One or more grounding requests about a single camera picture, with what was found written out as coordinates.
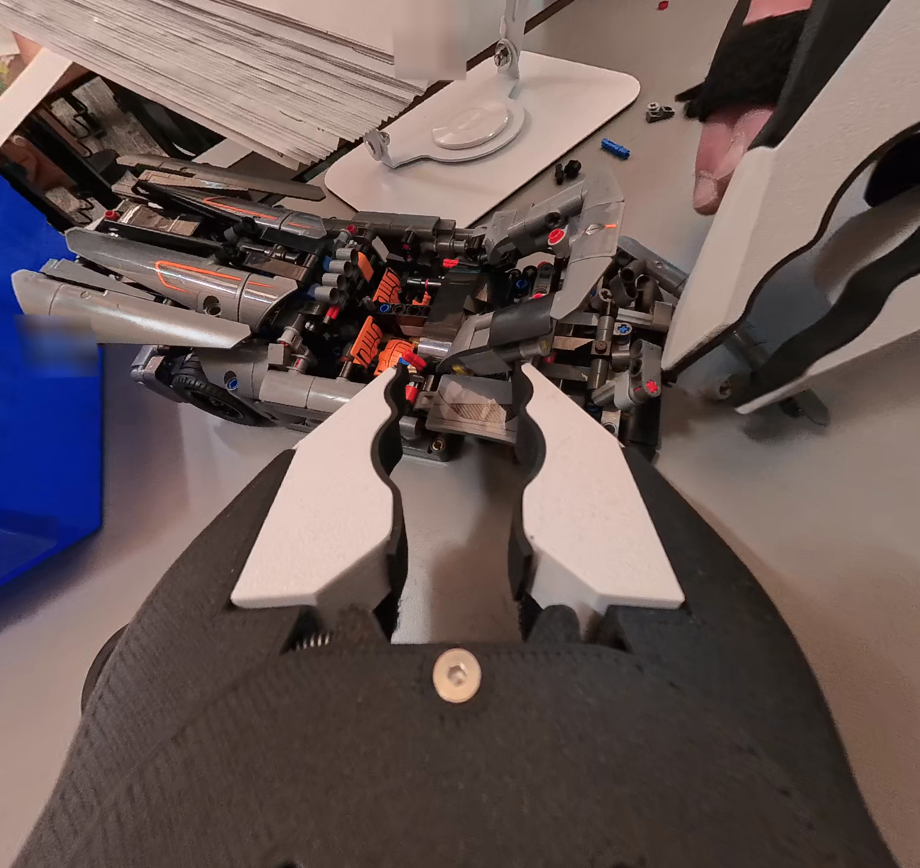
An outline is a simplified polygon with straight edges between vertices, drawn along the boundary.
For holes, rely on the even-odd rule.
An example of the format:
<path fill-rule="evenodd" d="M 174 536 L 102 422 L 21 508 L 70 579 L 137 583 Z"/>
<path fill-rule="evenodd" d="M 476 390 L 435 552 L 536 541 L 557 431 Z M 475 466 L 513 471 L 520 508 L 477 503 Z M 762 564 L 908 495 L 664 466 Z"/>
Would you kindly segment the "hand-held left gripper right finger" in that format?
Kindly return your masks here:
<path fill-rule="evenodd" d="M 551 608 L 562 609 L 582 639 L 609 608 L 684 606 L 618 440 L 531 364 L 513 373 L 512 407 L 524 480 L 512 513 L 508 575 L 523 639 Z"/>

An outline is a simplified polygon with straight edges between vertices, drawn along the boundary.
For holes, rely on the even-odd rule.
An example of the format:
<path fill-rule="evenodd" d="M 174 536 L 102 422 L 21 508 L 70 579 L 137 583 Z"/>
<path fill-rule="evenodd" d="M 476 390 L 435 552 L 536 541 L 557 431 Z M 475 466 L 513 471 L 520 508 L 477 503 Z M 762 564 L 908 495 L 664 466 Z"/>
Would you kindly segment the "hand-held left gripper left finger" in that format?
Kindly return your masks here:
<path fill-rule="evenodd" d="M 310 607 L 325 621 L 352 605 L 395 624 L 407 579 L 399 421 L 407 370 L 386 370 L 293 449 L 231 602 Z"/>

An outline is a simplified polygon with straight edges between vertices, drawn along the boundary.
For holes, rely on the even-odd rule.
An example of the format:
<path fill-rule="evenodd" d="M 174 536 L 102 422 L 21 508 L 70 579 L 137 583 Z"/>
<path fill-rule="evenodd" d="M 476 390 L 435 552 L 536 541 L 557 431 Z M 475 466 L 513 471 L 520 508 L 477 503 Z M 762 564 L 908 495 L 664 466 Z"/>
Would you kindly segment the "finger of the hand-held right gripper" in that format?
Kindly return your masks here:
<path fill-rule="evenodd" d="M 778 345 L 733 395 L 741 414 L 770 404 L 824 417 L 811 385 L 919 329 L 919 158 L 881 157 L 864 189 L 865 206 L 809 256 L 827 299 L 821 316 Z"/>
<path fill-rule="evenodd" d="M 919 119 L 919 0 L 891 0 L 775 147 L 749 149 L 674 311 L 662 370 L 730 331 L 757 287 L 822 234 L 834 198 Z"/>

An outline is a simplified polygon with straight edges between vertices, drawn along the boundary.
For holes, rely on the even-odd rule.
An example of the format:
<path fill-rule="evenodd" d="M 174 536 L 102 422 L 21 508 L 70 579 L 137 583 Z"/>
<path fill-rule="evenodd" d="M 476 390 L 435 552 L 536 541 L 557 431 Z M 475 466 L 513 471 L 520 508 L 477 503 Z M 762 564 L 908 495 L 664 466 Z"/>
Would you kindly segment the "grey lego fender assembly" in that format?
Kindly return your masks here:
<path fill-rule="evenodd" d="M 730 356 L 741 365 L 741 369 L 724 375 L 718 382 L 709 385 L 706 398 L 710 402 L 724 402 L 734 406 L 748 383 L 767 363 L 769 353 L 764 340 L 748 322 L 742 323 L 723 345 Z M 775 407 L 789 418 L 804 419 L 812 425 L 828 427 L 831 423 L 829 409 L 811 390 L 797 392 L 771 403 L 770 407 Z"/>

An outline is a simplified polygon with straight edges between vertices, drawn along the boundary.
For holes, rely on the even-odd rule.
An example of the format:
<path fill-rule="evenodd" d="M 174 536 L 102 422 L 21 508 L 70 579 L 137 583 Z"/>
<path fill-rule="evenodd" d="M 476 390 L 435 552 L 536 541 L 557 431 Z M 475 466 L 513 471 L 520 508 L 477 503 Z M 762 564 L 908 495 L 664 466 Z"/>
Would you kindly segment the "grey lego car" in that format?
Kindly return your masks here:
<path fill-rule="evenodd" d="M 404 451 L 512 446 L 531 364 L 627 448 L 660 444 L 661 354 L 687 275 L 624 237 L 615 179 L 477 226 L 330 217 L 163 169 L 65 233 L 71 253 L 12 276 L 23 312 L 140 345 L 132 378 L 237 425 L 309 433 L 390 369 L 408 374 Z"/>

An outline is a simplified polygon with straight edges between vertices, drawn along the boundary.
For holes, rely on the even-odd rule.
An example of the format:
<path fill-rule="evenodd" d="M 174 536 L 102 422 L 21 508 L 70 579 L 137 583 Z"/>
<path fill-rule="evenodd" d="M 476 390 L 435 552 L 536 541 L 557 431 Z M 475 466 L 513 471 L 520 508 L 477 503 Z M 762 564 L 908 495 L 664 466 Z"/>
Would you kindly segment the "black lego wheel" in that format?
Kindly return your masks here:
<path fill-rule="evenodd" d="M 80 695 L 81 715 L 86 712 L 88 701 L 93 693 L 93 690 L 98 684 L 98 679 L 100 678 L 104 668 L 109 662 L 110 656 L 113 654 L 117 645 L 121 641 L 121 637 L 126 631 L 127 627 L 127 625 L 123 625 L 116 632 L 113 632 L 109 636 L 107 641 L 99 648 L 97 655 L 94 657 L 90 667 L 88 668 Z"/>

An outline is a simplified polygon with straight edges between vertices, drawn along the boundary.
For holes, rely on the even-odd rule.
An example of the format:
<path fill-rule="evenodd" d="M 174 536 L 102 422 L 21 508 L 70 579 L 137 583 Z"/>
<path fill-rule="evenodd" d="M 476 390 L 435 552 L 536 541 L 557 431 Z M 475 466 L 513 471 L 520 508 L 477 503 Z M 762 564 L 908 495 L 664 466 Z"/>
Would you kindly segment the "person's right hand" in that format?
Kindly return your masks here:
<path fill-rule="evenodd" d="M 739 0 L 706 78 L 687 95 L 700 121 L 693 207 L 712 215 L 773 115 L 813 0 Z"/>

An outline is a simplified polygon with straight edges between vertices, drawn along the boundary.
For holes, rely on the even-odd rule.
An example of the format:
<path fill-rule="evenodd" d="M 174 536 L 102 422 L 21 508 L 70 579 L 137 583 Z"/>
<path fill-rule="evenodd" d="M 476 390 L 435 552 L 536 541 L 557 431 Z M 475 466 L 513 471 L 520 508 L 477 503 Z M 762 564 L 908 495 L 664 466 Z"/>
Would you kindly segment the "white book stand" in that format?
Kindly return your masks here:
<path fill-rule="evenodd" d="M 369 131 L 328 168 L 328 192 L 470 227 L 636 100 L 633 76 L 524 50 L 529 2 L 505 0 L 492 60 Z"/>

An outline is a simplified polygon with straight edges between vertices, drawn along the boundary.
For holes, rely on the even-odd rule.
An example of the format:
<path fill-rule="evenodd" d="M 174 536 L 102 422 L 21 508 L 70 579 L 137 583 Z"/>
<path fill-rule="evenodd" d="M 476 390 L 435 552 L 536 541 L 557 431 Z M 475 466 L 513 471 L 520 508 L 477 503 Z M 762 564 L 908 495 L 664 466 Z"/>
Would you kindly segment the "blue storage bin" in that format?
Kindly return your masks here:
<path fill-rule="evenodd" d="M 22 319 L 11 277 L 63 257 L 63 235 L 1 179 L 1 583 L 95 532 L 102 519 L 98 350 Z"/>

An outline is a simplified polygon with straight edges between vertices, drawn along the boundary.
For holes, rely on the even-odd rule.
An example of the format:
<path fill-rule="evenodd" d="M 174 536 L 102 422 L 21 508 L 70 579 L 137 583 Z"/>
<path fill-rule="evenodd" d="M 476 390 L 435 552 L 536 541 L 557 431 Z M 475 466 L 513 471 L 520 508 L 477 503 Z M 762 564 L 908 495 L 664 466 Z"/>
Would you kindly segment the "open instruction booklet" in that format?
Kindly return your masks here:
<path fill-rule="evenodd" d="M 1 0 L 2 25 L 285 164 L 324 160 L 430 91 L 383 55 L 219 0 Z"/>

